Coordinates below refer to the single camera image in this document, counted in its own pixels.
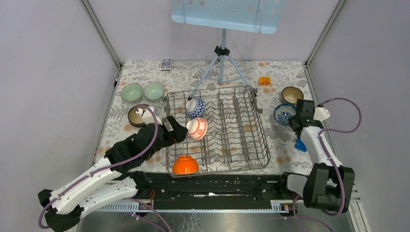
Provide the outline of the blue white zigzag bowl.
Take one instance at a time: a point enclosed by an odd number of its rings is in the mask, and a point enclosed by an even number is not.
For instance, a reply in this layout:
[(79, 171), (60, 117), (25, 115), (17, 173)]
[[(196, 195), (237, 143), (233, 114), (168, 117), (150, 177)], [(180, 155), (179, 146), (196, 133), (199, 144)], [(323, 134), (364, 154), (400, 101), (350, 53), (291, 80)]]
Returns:
[(200, 98), (191, 98), (186, 103), (186, 114), (191, 118), (202, 117), (205, 112), (206, 103)]

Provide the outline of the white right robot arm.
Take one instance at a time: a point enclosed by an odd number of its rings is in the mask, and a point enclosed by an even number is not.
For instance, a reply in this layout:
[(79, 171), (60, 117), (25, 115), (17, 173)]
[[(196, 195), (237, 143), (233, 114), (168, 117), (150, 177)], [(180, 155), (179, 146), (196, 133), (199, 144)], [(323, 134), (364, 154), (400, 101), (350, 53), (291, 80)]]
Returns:
[(314, 118), (318, 110), (314, 101), (298, 99), (296, 113), (288, 123), (305, 145), (313, 166), (308, 176), (288, 174), (277, 192), (284, 199), (297, 193), (305, 207), (338, 216), (349, 208), (355, 173), (334, 155), (324, 135), (327, 129)]

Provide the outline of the small yellow orange toy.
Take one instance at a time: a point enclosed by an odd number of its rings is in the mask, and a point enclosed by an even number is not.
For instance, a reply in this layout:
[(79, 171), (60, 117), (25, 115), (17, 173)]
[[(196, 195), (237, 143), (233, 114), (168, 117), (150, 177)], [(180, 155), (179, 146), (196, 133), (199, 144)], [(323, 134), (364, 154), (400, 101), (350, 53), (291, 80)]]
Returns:
[(269, 86), (271, 84), (271, 79), (269, 76), (263, 76), (258, 79), (260, 86)]

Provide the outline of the white blue floral bowl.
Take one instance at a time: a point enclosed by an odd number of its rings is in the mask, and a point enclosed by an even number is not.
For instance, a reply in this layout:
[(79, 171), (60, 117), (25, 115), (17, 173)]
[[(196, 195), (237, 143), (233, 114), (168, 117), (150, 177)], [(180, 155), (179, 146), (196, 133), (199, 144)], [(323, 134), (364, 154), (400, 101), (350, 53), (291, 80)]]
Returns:
[(296, 107), (289, 103), (278, 105), (273, 112), (274, 119), (283, 126), (289, 126), (288, 120), (296, 114)]

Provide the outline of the pale green checkered bowl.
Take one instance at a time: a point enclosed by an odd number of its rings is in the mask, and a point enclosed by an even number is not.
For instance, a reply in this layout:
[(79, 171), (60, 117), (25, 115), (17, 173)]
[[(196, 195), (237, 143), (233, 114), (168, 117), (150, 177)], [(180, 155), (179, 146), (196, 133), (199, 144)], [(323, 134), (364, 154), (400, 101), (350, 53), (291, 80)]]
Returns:
[(165, 86), (161, 83), (151, 83), (144, 89), (144, 96), (149, 101), (161, 101), (164, 95)]

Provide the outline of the white red patterned bowl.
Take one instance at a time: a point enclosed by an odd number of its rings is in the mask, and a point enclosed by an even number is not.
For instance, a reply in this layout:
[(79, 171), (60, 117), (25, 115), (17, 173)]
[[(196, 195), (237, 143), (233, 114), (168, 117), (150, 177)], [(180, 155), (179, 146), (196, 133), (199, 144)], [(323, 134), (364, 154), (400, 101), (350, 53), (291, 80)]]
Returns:
[(208, 123), (202, 117), (197, 117), (186, 123), (188, 136), (195, 140), (201, 140), (207, 133)]

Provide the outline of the playing card box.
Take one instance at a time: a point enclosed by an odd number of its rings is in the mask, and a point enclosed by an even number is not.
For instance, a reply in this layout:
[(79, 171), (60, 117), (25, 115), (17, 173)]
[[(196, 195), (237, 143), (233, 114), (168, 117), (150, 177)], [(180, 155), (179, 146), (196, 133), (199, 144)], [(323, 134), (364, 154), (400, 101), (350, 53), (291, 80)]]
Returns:
[(161, 59), (161, 65), (160, 65), (160, 70), (161, 71), (170, 71), (172, 69), (172, 58), (162, 58)]

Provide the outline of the light blue board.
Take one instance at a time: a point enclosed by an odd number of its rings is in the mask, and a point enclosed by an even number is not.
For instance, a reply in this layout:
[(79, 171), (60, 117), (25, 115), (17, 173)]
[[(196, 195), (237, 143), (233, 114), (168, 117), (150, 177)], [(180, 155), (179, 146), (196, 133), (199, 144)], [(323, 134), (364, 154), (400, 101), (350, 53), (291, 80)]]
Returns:
[(172, 20), (190, 25), (274, 34), (284, 0), (173, 0)]

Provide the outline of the blue plastic toy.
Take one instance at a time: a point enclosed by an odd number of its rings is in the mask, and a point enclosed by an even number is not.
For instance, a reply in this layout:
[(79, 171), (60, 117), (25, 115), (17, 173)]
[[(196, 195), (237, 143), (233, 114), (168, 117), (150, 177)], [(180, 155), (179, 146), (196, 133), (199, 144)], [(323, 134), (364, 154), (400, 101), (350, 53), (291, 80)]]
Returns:
[(305, 144), (301, 141), (300, 138), (297, 138), (297, 141), (296, 141), (294, 147), (295, 147), (297, 150), (300, 150), (300, 151), (302, 151), (302, 152), (307, 152), (307, 148), (306, 148)]

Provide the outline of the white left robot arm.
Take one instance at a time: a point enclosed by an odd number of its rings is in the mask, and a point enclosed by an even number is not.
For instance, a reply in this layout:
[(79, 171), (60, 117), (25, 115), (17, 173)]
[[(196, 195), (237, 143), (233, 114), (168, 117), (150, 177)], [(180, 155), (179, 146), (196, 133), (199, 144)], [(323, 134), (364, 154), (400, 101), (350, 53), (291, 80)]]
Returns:
[(164, 147), (183, 142), (188, 129), (173, 116), (172, 126), (148, 124), (137, 133), (113, 145), (90, 169), (69, 184), (38, 193), (43, 206), (39, 226), (55, 232), (65, 232), (89, 213), (125, 198), (143, 199), (150, 196), (151, 184), (142, 171), (129, 174)]

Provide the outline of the pink speckled bowl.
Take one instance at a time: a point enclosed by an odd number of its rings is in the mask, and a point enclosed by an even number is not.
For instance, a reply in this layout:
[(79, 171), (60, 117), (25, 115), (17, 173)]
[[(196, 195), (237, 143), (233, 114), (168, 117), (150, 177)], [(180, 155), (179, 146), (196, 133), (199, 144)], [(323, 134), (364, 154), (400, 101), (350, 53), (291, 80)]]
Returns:
[(146, 123), (142, 120), (142, 116), (137, 114), (137, 109), (144, 110), (144, 107), (134, 106), (133, 108), (131, 108), (127, 115), (128, 121), (132, 126), (142, 128), (146, 125)]

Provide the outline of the dark brown patterned bowl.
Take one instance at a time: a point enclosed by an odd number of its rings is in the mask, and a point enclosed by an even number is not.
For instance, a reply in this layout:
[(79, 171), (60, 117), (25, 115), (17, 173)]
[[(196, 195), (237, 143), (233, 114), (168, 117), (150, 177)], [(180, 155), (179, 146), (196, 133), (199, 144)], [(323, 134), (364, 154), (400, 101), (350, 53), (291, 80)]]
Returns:
[(304, 99), (303, 92), (296, 87), (285, 87), (282, 90), (282, 98), (289, 104), (297, 104), (298, 100)]

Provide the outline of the orange bowl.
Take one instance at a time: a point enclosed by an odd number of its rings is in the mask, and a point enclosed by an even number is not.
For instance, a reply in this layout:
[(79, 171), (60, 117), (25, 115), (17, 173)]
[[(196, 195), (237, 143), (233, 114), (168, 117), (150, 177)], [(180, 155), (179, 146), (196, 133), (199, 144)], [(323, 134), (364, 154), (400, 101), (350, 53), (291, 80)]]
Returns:
[(175, 174), (191, 174), (199, 171), (197, 161), (189, 155), (180, 156), (173, 164)]

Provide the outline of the light green bowl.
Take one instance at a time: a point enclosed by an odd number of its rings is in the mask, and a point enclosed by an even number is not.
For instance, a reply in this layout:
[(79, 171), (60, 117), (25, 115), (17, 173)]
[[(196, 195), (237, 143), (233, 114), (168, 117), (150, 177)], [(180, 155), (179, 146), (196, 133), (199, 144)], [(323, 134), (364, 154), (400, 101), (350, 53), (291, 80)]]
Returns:
[(137, 83), (126, 85), (121, 93), (121, 98), (129, 103), (138, 103), (144, 96), (144, 88)]

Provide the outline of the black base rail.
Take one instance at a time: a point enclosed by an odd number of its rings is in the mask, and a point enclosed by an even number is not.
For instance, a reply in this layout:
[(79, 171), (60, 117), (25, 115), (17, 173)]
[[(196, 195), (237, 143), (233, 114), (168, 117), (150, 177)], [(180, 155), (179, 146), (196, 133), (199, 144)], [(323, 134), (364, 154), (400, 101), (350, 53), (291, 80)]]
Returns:
[(211, 174), (171, 177), (165, 173), (123, 174), (141, 188), (138, 200), (153, 202), (156, 210), (263, 210), (271, 200), (291, 202), (295, 193), (286, 188), (285, 175)]

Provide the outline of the light blue tripod stand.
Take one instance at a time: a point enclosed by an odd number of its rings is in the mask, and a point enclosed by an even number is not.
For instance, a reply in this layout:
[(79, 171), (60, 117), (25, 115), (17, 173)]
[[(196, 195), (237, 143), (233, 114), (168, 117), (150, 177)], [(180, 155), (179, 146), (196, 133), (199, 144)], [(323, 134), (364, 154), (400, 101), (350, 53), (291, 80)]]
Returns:
[[(244, 82), (244, 85), (250, 86), (250, 83), (248, 79), (245, 77), (243, 72), (240, 70), (237, 62), (234, 60), (233, 56), (231, 55), (230, 50), (226, 47), (226, 38), (227, 38), (227, 29), (221, 29), (221, 43), (220, 46), (216, 46), (214, 53), (216, 54), (215, 57), (212, 59), (211, 63), (208, 65), (206, 71), (203, 73), (201, 76), (199, 82), (197, 83), (196, 87), (194, 90), (191, 92), (189, 95), (188, 99), (190, 100), (192, 97), (195, 96), (196, 92), (198, 91), (200, 85), (206, 80), (216, 80), (221, 84), (224, 83), (229, 83), (229, 82), (234, 82), (238, 80), (242, 80)], [(224, 80), (224, 67), (225, 67), (225, 58), (228, 58), (228, 60), (232, 63), (233, 67), (239, 74), (239, 77), (237, 78), (231, 78)], [(219, 78), (213, 78), (209, 75), (210, 70), (213, 68), (214, 64), (216, 62), (219, 62)]]

